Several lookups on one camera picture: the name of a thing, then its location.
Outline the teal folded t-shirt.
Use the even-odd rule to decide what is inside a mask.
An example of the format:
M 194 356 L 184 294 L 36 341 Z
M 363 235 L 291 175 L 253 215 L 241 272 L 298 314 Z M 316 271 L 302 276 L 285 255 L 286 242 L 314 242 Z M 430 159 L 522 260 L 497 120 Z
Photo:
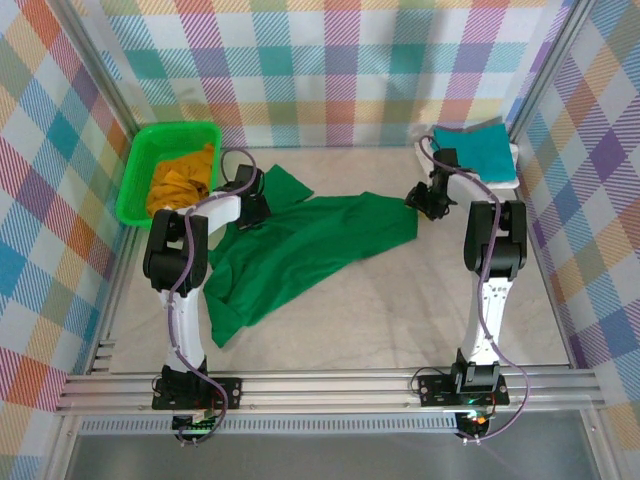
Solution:
M 502 123 L 474 131 L 433 130 L 433 146 L 453 148 L 461 168 L 475 171 L 485 183 L 516 179 L 506 126 Z

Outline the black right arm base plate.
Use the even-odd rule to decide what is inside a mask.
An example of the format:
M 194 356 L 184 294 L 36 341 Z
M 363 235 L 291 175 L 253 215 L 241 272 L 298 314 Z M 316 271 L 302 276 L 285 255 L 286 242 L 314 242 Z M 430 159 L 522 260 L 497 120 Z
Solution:
M 508 406 L 509 392 L 503 375 L 498 377 L 496 389 L 489 392 L 479 390 L 458 390 L 455 382 L 444 375 L 421 375 L 417 379 L 417 393 L 422 407 L 471 407 L 471 406 Z

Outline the grey metal panel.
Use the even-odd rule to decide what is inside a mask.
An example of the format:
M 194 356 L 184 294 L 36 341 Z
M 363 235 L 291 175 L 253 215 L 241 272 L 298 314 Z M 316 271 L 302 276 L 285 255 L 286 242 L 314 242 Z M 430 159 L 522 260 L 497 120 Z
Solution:
M 83 436 L 65 480 L 601 480 L 581 451 L 464 446 L 444 435 Z

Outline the green t-shirt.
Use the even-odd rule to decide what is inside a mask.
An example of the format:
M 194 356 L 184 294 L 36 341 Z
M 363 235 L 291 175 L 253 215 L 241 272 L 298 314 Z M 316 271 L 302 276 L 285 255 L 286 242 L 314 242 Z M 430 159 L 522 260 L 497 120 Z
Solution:
M 279 165 L 264 180 L 270 217 L 247 230 L 229 225 L 209 252 L 203 294 L 219 348 L 345 266 L 418 234 L 418 214 L 400 198 L 317 196 Z

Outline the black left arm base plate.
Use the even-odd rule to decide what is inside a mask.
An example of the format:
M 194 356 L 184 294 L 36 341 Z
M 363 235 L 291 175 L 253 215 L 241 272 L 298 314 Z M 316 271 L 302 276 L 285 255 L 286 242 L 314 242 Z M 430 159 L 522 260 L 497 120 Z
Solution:
M 225 391 L 229 409 L 238 409 L 242 394 L 239 378 L 214 379 Z M 204 410 L 223 407 L 224 398 L 219 389 L 197 376 L 157 377 L 152 381 L 153 410 Z

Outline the white folded t-shirt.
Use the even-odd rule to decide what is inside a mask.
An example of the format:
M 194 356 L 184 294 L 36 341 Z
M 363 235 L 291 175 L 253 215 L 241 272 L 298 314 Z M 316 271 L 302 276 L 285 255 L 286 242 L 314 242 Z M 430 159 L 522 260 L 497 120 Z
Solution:
M 425 137 L 421 138 L 420 140 L 417 140 L 414 143 L 414 149 L 418 158 L 418 162 L 426 174 L 430 174 L 434 168 L 434 164 L 430 161 L 430 159 L 433 158 L 434 153 L 439 149 L 444 149 L 444 148 L 432 145 L 432 142 L 434 141 L 433 130 L 429 135 L 426 135 Z M 518 147 L 515 144 L 512 144 L 511 142 L 510 142 L 510 148 L 511 148 L 511 153 L 513 155 L 514 166 L 516 169 L 519 150 L 518 150 Z M 460 166 L 458 166 L 458 168 L 460 170 L 474 174 L 476 177 L 478 177 L 482 181 L 480 176 L 475 171 L 467 168 L 461 168 Z M 501 183 L 483 182 L 483 183 L 486 184 L 492 190 L 504 190 L 504 189 L 515 189 L 519 185 L 519 180 L 516 173 L 516 179 L 510 182 L 501 182 Z

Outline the mustard yellow t-shirt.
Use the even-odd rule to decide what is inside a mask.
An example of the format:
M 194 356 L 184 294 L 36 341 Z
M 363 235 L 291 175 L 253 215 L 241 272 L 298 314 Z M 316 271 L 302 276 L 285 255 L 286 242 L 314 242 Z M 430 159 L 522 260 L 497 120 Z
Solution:
M 205 199 L 212 185 L 215 147 L 160 162 L 153 173 L 146 199 L 146 212 L 153 217 L 158 210 L 178 210 Z

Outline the aluminium mounting rail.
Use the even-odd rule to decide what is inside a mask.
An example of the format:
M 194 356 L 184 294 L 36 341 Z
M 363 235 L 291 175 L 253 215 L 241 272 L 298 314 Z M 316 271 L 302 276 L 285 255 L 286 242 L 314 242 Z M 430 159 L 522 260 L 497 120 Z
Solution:
M 577 410 L 601 407 L 594 372 L 562 365 L 503 371 L 510 397 L 499 412 Z M 241 372 L 235 414 L 401 413 L 422 410 L 411 370 Z M 58 401 L 60 415 L 150 414 L 153 374 L 70 377 Z

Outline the green plastic basket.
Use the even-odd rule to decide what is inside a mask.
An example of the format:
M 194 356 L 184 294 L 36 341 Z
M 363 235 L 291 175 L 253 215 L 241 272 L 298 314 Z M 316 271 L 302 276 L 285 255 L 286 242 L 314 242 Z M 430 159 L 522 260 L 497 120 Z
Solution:
M 149 230 L 152 217 L 146 210 L 156 167 L 184 155 L 213 147 L 209 168 L 210 188 L 219 185 L 221 129 L 211 122 L 182 121 L 144 127 L 133 139 L 116 202 L 118 219 L 127 226 Z

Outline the aluminium frame post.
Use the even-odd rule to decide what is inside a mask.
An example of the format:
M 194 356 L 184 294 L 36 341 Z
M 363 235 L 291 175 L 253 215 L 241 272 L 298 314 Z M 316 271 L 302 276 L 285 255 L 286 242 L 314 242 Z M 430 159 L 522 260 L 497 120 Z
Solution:
M 71 0 L 46 0 L 76 49 L 89 75 L 103 94 L 125 134 L 132 139 L 140 130 L 115 80 L 110 75 L 98 49 L 82 24 Z
M 570 52 L 582 26 L 589 18 L 597 0 L 567 0 L 567 7 L 562 7 L 566 14 L 562 22 L 554 20 L 549 27 L 552 41 L 544 41 L 533 63 L 537 68 L 536 75 L 530 82 L 525 96 L 514 110 L 510 124 L 509 136 L 514 144 L 518 144 L 535 117 L 536 111 L 546 91 L 552 85 L 563 62 Z

